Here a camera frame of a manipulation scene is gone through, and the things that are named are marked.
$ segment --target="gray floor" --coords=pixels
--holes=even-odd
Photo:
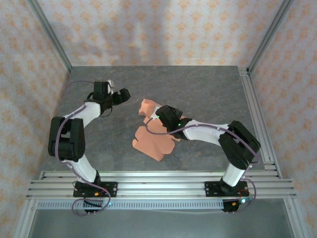
[[[99,171],[224,171],[228,165],[222,149],[201,141],[176,142],[161,162],[132,147],[144,117],[138,115],[143,99],[170,105],[189,118],[215,124],[239,120],[254,134],[250,112],[235,66],[103,66],[74,67],[70,82],[112,79],[115,90],[129,89],[131,99],[107,118],[98,118],[85,128],[86,156]],[[93,85],[85,82],[67,88],[59,115],[83,104]],[[254,167],[262,169],[263,165]],[[46,156],[44,171],[68,171]]]
[[[76,217],[70,210],[36,212],[29,238],[292,238],[282,199],[256,200],[235,215],[106,210]]]

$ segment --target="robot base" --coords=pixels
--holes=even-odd
[[[111,197],[117,196],[117,188],[118,183],[117,182],[100,182],[98,184],[100,187],[105,188],[111,195]],[[82,183],[82,182],[76,182],[75,183],[75,189],[73,193],[74,197],[108,197],[108,194],[103,192],[101,189],[98,189],[96,187],[92,187],[89,184]]]
[[[207,181],[205,182],[206,197],[247,197],[249,196],[248,184],[245,181],[239,181],[234,187],[226,190],[223,189],[222,181]]]

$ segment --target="orange object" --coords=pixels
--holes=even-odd
[[[160,106],[156,102],[144,99],[139,109],[139,115],[145,116],[144,123],[147,123],[154,112],[156,106]],[[166,128],[158,119],[152,120],[148,124],[149,130],[157,133],[166,133]],[[151,158],[161,161],[164,155],[170,154],[174,147],[175,142],[180,139],[174,138],[172,135],[153,135],[147,132],[145,126],[141,126],[135,132],[135,138],[132,141],[133,148],[150,156]]]

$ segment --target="patterned wall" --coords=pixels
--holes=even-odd
[[[26,0],[1,0],[0,22],[0,237],[9,238],[67,75]]]
[[[295,0],[253,75],[283,175],[317,237],[317,1]]]
[[[283,1],[39,2],[75,66],[249,66]]]

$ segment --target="floral wallpaper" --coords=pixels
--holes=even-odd
[[[295,0],[252,75],[285,177],[317,237],[317,1]]]
[[[283,0],[39,0],[71,63],[247,67]]]
[[[26,0],[1,0],[0,22],[0,237],[10,238],[67,71]]]

